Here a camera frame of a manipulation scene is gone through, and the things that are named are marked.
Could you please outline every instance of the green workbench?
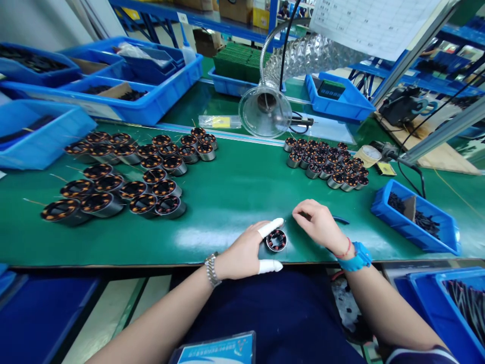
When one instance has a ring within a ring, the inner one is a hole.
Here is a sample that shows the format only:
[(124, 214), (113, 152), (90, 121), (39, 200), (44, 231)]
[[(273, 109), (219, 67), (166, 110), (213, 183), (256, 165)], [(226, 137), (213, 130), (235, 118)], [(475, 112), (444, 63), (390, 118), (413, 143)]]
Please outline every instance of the green workbench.
[[(198, 82), (163, 118), (158, 127), (179, 126), (185, 132), (199, 115), (237, 114), (238, 99), (217, 94), (213, 86)], [(311, 112), (305, 104), (292, 105)], [(100, 123), (98, 130), (127, 132), (140, 144), (151, 135), (162, 133), (145, 127)], [(373, 119), (361, 126), (349, 125), (357, 150), (371, 140), (391, 141)], [(231, 132), (247, 134), (244, 129)], [(180, 132), (163, 132), (179, 139)], [(342, 226), (352, 240), (366, 244), (375, 260), (450, 259), (451, 254), (425, 254), (370, 212), (375, 192), (389, 177), (370, 171), (370, 184), (361, 191), (346, 193), (330, 189), (321, 179), (310, 180), (302, 169), (290, 169), (288, 154), (281, 147), (218, 139), (217, 158), (188, 167), (188, 173), (175, 178), (183, 188), (187, 213), (176, 220), (146, 220), (128, 210), (109, 219), (93, 219), (68, 228), (40, 219), (44, 204), (60, 197), (66, 180), (82, 178), (83, 169), (69, 156), (63, 156), (45, 171), (8, 171), (0, 180), (0, 261), (13, 266), (86, 265), (181, 265), (201, 263), (214, 251), (226, 249), (244, 229), (260, 220), (283, 217), (289, 245), (273, 255), (264, 246), (260, 258), (277, 258), (285, 263), (332, 261), (325, 249), (316, 246), (295, 224), (291, 211), (302, 200), (312, 198), (327, 205), (332, 213), (350, 221)], [(142, 172), (127, 165), (117, 168), (131, 180)], [(409, 177), (418, 183), (417, 175)], [(424, 169), (428, 200), (455, 217), (460, 228), (463, 258), (485, 258), (483, 216), (485, 215), (484, 177), (440, 172), (464, 198), (470, 209), (433, 170)], [(407, 185), (399, 175), (396, 179)]]

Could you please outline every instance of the plastic bag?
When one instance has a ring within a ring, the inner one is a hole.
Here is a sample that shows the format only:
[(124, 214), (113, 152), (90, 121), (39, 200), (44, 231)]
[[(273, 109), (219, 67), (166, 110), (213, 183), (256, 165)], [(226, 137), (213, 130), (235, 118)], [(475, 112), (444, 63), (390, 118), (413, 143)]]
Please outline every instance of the plastic bag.
[(214, 129), (241, 129), (238, 115), (199, 115), (199, 126)]
[(157, 63), (160, 67), (164, 67), (169, 62), (169, 61), (161, 61), (161, 60), (154, 59), (150, 57), (145, 51), (142, 51), (140, 48), (127, 42), (120, 43), (118, 45), (118, 48), (121, 49), (117, 53), (120, 56), (151, 59), (152, 61)]

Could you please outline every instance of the power cord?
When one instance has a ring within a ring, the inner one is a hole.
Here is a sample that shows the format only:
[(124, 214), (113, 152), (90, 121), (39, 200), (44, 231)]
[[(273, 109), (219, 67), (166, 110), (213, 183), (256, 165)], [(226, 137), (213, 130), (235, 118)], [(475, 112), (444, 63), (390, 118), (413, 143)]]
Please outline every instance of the power cord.
[(289, 31), (292, 28), (293, 18), (295, 17), (295, 14), (297, 13), (297, 9), (298, 9), (298, 5), (300, 4), (300, 1), (301, 0), (297, 0), (295, 2), (295, 7), (293, 8), (292, 16), (289, 19), (288, 28), (286, 29), (286, 34), (285, 34), (285, 37), (284, 37), (283, 56), (281, 57), (281, 74), (279, 76), (279, 91), (280, 92), (283, 90), (283, 70), (284, 70), (284, 56), (286, 54), (286, 44), (288, 43)]
[[(303, 118), (303, 116), (302, 116), (300, 113), (297, 113), (296, 111), (293, 111), (293, 110), (292, 110), (292, 112), (293, 112), (294, 114), (297, 114), (297, 115), (298, 115), (298, 116), (300, 116), (301, 118)], [(289, 129), (290, 129), (292, 132), (294, 132), (295, 134), (305, 134), (305, 133), (308, 131), (308, 129), (310, 128), (308, 125), (307, 125), (306, 127), (307, 127), (307, 128), (306, 128), (306, 129), (305, 129), (305, 131), (303, 131), (303, 132), (302, 132), (302, 131), (296, 131), (295, 129), (293, 129), (293, 128), (292, 128), (291, 124), (290, 124), (290, 126), (289, 126), (288, 128), (289, 128)]]
[[(432, 113), (430, 113), (421, 123), (419, 123), (410, 133), (409, 135), (406, 137), (406, 139), (404, 139), (403, 143), (401, 144), (401, 147), (399, 149), (399, 153), (398, 154), (401, 154), (404, 150), (404, 144), (409, 140), (409, 138), (411, 137), (411, 135), (413, 135), (415, 133), (415, 131), (417, 129), (419, 129), (424, 123), (426, 123), (434, 114), (436, 114), (439, 110), (441, 110), (443, 107), (445, 107), (447, 104), (449, 104), (454, 98), (456, 98), (459, 94), (461, 94), (463, 91), (466, 90), (467, 87), (469, 87), (478, 77), (480, 77), (481, 75), (483, 75), (483, 73), (485, 72), (485, 69), (480, 72), (478, 75), (476, 75), (472, 80), (470, 80), (466, 85), (464, 85), (460, 90), (458, 90), (453, 96), (451, 96), (448, 100), (445, 101), (444, 104), (442, 104), (440, 107), (438, 107), (436, 110), (434, 110)], [(419, 176), (421, 177), (421, 190), (422, 190), (422, 193), (420, 193), (418, 191), (418, 189), (416, 188), (416, 186), (409, 180), (409, 178), (404, 174), (402, 168), (401, 168), (401, 163), (399, 161), (399, 159), (397, 160), (398, 162), (398, 168), (399, 168), (399, 171), (402, 173), (403, 177), (406, 179), (406, 181), (409, 182), (409, 184), (414, 188), (414, 190), (424, 199), (426, 199), (426, 191), (425, 191), (425, 188), (424, 188), (424, 177), (423, 177), (423, 174), (421, 172), (421, 170), (416, 167), (416, 166), (413, 166), (411, 169), (415, 170)]]

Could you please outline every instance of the hand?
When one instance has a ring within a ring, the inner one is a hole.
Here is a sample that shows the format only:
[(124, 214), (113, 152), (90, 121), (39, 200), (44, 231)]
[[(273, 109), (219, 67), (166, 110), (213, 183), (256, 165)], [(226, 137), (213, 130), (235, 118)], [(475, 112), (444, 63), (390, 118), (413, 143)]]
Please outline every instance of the hand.
[(279, 271), (283, 265), (276, 260), (259, 260), (259, 245), (263, 241), (260, 228), (270, 221), (260, 221), (242, 233), (214, 262), (217, 278), (241, 279), (268, 271)]
[(315, 200), (305, 200), (295, 207), (293, 218), (315, 243), (336, 255), (347, 252), (349, 240), (337, 226), (328, 207)]

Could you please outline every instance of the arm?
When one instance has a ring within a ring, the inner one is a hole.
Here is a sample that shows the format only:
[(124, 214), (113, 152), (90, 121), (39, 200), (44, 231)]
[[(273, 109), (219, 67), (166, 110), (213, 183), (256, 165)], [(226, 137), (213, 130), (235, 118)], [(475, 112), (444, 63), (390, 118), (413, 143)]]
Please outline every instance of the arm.
[[(281, 267), (274, 261), (260, 264), (258, 260), (262, 240), (258, 230), (266, 224), (268, 221), (251, 225), (215, 259), (218, 279), (240, 279), (282, 268), (280, 263)], [(206, 267), (202, 266), (98, 351), (88, 363), (166, 362), (199, 315), (212, 289)]]
[[(345, 255), (342, 259), (355, 256), (353, 244), (347, 252), (349, 241), (326, 206), (305, 200), (295, 207), (293, 217), (317, 244), (336, 255)], [(446, 347), (374, 266), (345, 274), (362, 314), (380, 341), (412, 350)]]

